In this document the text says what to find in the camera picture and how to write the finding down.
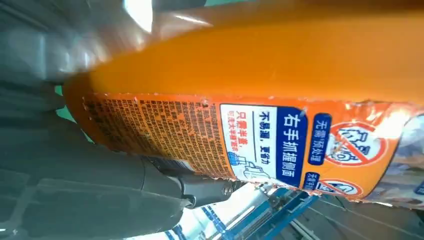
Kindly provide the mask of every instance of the blue label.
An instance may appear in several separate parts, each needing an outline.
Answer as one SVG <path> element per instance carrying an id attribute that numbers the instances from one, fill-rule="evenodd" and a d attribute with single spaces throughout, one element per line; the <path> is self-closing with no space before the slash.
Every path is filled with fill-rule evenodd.
<path id="1" fill-rule="evenodd" d="M 309 171 L 305 174 L 305 178 L 303 181 L 303 189 L 313 191 L 317 188 L 317 184 L 319 181 L 320 174 L 317 172 Z"/>
<path id="2" fill-rule="evenodd" d="M 304 164 L 308 119 L 295 107 L 277 108 L 276 178 L 299 187 Z"/>
<path id="3" fill-rule="evenodd" d="M 309 158 L 311 165 L 322 165 L 329 142 L 332 117 L 328 113 L 318 113 L 313 118 L 312 137 L 310 139 Z"/>
<path id="4" fill-rule="evenodd" d="M 419 195 L 424 195 L 424 181 L 413 192 Z"/>

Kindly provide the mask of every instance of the icon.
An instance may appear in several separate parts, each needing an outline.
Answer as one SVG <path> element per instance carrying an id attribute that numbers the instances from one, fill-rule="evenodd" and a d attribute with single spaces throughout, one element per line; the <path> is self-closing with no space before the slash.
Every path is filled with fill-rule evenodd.
<path id="1" fill-rule="evenodd" d="M 252 161 L 247 161 L 244 156 L 239 156 L 234 152 L 229 151 L 228 160 L 231 166 L 244 166 L 243 174 L 247 179 L 270 178 L 270 176 L 264 172 L 262 167 L 256 166 Z"/>
<path id="2" fill-rule="evenodd" d="M 363 166 L 380 160 L 387 140 L 374 134 L 375 127 L 362 122 L 344 122 L 331 126 L 326 150 L 328 161 L 343 166 Z"/>
<path id="3" fill-rule="evenodd" d="M 338 179 L 322 179 L 319 181 L 316 190 L 333 195 L 361 195 L 363 190 L 360 186 Z"/>

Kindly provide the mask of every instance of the white label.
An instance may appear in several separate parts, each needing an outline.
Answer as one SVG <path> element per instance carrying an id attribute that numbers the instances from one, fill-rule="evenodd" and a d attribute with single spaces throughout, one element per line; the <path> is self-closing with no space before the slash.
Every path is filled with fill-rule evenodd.
<path id="1" fill-rule="evenodd" d="M 275 182 L 277 107 L 222 104 L 223 135 L 235 176 Z"/>

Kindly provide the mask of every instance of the barcode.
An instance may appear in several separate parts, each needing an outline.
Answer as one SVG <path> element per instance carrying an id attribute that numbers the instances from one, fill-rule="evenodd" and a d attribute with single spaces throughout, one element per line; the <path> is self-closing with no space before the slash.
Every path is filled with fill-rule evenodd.
<path id="1" fill-rule="evenodd" d="M 190 164 L 183 160 L 165 159 L 162 157 L 149 156 L 149 160 L 162 169 L 186 169 L 194 172 Z"/>

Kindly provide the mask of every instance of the blue structure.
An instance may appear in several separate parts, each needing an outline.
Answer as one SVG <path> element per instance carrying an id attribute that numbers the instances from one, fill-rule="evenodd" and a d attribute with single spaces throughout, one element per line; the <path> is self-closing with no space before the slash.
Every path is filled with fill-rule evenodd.
<path id="1" fill-rule="evenodd" d="M 319 197 L 279 188 L 227 232 L 233 239 L 272 240 Z"/>
<path id="2" fill-rule="evenodd" d="M 216 230 L 219 233 L 221 233 L 222 239 L 224 240 L 234 239 L 232 234 L 226 230 L 227 226 L 225 226 L 225 224 L 221 221 L 221 219 L 218 217 L 218 215 L 215 213 L 215 211 L 212 209 L 211 206 L 202 207 L 201 209 L 204 212 L 204 214 L 207 216 L 207 218 L 212 221 Z"/>

